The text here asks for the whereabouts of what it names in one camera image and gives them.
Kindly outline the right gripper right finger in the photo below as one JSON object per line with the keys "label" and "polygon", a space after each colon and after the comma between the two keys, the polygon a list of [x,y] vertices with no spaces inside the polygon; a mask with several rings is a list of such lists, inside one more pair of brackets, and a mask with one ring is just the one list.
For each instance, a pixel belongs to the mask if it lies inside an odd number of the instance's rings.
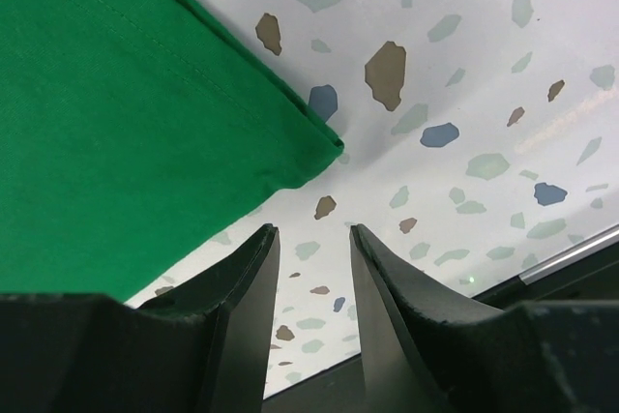
{"label": "right gripper right finger", "polygon": [[368,407],[373,412],[614,412],[618,305],[463,296],[350,229]]}

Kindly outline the green t shirt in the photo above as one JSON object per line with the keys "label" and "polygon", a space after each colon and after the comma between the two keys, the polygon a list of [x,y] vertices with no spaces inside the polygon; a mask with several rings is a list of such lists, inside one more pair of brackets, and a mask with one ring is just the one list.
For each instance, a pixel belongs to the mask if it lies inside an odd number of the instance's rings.
{"label": "green t shirt", "polygon": [[1,0],[1,289],[125,301],[339,137],[194,0]]}

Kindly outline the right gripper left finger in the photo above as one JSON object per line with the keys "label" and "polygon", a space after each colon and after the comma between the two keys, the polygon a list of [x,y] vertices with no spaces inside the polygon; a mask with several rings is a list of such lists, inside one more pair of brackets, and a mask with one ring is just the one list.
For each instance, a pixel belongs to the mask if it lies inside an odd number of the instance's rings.
{"label": "right gripper left finger", "polygon": [[5,412],[257,412],[280,268],[265,224],[190,280],[131,308],[103,294],[1,298]]}

